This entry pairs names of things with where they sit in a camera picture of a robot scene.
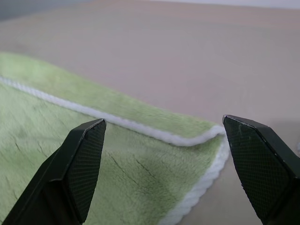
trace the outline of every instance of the microfiber cloth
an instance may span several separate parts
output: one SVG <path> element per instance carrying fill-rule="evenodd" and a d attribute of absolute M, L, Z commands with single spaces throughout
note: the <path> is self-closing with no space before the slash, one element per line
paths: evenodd
<path fill-rule="evenodd" d="M 87 225 L 175 225 L 229 155 L 219 125 L 17 54 L 0 54 L 0 104 L 1 221 L 69 131 L 95 118 L 107 130 Z"/>

